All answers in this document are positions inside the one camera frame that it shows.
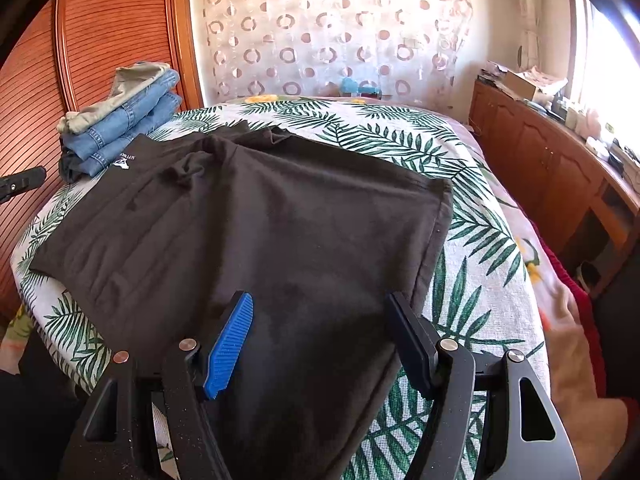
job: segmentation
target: t-shirt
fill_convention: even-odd
[[[207,409],[226,465],[234,480],[337,479],[399,370],[384,297],[422,310],[451,212],[448,180],[277,127],[139,136],[30,268],[145,365],[250,293]]]

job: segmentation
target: bed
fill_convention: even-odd
[[[575,295],[562,283],[560,268],[554,269],[534,227],[495,179],[464,126],[426,110],[360,98],[258,96],[176,114],[150,136],[168,140],[238,121],[254,128],[279,124],[302,137],[451,179],[453,219],[423,315],[441,335],[473,351],[524,352],[552,395],[583,478],[600,475],[624,441],[627,408],[622,401],[598,398],[603,386],[590,358],[594,342],[585,336]],[[62,283],[28,267],[36,248],[100,176],[62,187],[22,234],[11,265],[23,308],[0,347],[0,366],[11,367],[33,323],[59,368],[87,392],[97,383],[111,349]],[[430,404],[409,387],[401,370],[342,478],[404,478],[429,410]],[[483,414],[484,395],[478,394],[460,479],[473,478]],[[163,468],[175,477],[166,421],[158,410],[154,418]],[[585,425],[591,436],[585,436]],[[603,433],[598,439],[594,427]]]

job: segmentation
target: screw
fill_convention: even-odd
[[[507,357],[513,361],[514,363],[521,363],[524,361],[524,354],[520,350],[509,350],[507,352]]]
[[[448,350],[449,352],[453,352],[458,349],[458,343],[456,343],[453,339],[448,337],[440,340],[440,348],[443,350]]]
[[[191,350],[193,350],[194,348],[196,348],[197,345],[197,341],[195,339],[191,339],[191,338],[187,338],[187,339],[183,339],[182,341],[180,341],[180,344],[178,345],[180,347],[180,350],[184,350],[185,352],[189,352]]]
[[[126,363],[129,360],[129,352],[126,350],[120,350],[116,352],[113,356],[113,362],[121,365],[122,363]]]

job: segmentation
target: sheer curtain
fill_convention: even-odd
[[[337,95],[343,78],[446,111],[469,0],[191,0],[207,105]]]

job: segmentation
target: wooden wardrobe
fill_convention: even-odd
[[[25,226],[62,185],[56,124],[104,99],[114,70],[164,61],[180,72],[181,109],[202,106],[189,0],[51,0],[0,69],[0,176],[47,169],[35,191],[0,205],[0,324],[20,306],[9,259]]]

